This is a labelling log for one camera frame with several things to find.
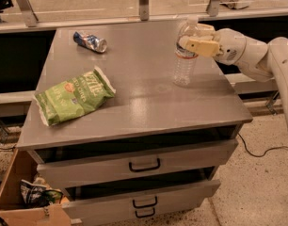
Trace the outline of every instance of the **green snack bag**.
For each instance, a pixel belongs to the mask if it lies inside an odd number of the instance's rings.
[[[84,73],[55,85],[35,95],[40,115],[45,125],[82,117],[96,110],[107,99],[115,96],[104,73],[95,67],[93,72]]]

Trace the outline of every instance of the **clear water bottle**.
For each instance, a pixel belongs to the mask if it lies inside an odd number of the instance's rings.
[[[189,16],[181,27],[176,41],[175,55],[177,57],[173,83],[180,87],[187,87],[191,83],[193,69],[197,61],[197,55],[185,50],[180,45],[180,39],[184,36],[195,36],[198,34],[198,17]]]

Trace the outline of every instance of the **brown box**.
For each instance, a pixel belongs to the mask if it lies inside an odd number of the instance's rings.
[[[43,208],[24,209],[20,182],[32,182],[36,173],[37,163],[29,153],[15,150],[0,187],[0,217],[9,226],[71,226],[60,204],[48,206],[48,216]]]

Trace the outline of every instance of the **white robotic arm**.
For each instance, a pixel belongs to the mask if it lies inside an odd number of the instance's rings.
[[[236,65],[241,73],[256,81],[274,77],[288,126],[288,39],[276,38],[266,44],[228,28],[215,31],[209,25],[198,26],[199,35],[181,38],[180,45],[222,64]]]

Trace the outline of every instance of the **black handle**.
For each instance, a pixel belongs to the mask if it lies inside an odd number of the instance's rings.
[[[147,168],[147,169],[133,169],[133,163],[129,163],[129,170],[132,172],[142,172],[142,171],[147,171],[147,170],[157,170],[161,167],[161,161],[159,158],[156,159],[157,165],[152,168]]]
[[[154,209],[154,207],[153,207],[153,208],[152,208],[152,213],[149,214],[149,215],[139,216],[138,213],[137,213],[137,211],[135,211],[135,213],[136,213],[136,217],[137,217],[137,218],[146,218],[146,217],[151,217],[151,216],[155,215],[155,209]]]
[[[133,200],[133,206],[134,206],[134,208],[137,208],[137,209],[145,208],[145,207],[154,207],[157,204],[157,197],[154,197],[154,199],[155,199],[154,203],[148,204],[148,205],[142,205],[142,206],[136,206],[136,202],[135,202],[135,200]]]

